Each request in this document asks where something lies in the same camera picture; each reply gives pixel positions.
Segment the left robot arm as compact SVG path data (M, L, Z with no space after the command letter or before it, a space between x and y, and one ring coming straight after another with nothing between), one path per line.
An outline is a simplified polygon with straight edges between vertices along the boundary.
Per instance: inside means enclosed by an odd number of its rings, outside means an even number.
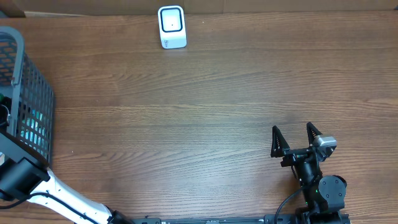
M64 184L49 168L49 162L26 143L1 131L1 199L10 201L2 210L24 202L45 206L74 223L128 224L118 211L94 202Z

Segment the teal wet wipes pack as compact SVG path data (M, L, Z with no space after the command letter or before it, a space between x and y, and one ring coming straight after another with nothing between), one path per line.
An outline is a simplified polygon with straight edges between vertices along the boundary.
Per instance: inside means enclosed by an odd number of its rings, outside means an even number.
M48 152L50 129L47 127L49 123L47 117L31 107L28 107L21 116L20 136L27 140L34 149Z

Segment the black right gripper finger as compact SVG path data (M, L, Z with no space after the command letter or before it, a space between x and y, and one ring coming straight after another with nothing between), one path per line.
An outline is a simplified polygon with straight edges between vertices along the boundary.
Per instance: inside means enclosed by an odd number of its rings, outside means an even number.
M322 133L311 123L307 123L307 136L308 136L308 143L309 145L312 145L315 137L322 135Z
M283 157L290 150L290 146L277 126L272 127L271 157Z

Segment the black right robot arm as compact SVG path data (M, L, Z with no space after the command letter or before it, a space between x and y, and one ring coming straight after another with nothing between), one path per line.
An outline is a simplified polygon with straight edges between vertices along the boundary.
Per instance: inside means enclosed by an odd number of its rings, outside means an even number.
M272 127L271 157L282 158L280 165L290 167L300 188L288 196L276 210L274 223L350 223L345 207L347 182L339 175L323 175L320 163L329 158L337 147L336 139L322 134L311 122L306 124L308 147L291 149L277 126ZM284 205L303 194L305 206L287 218L280 216Z

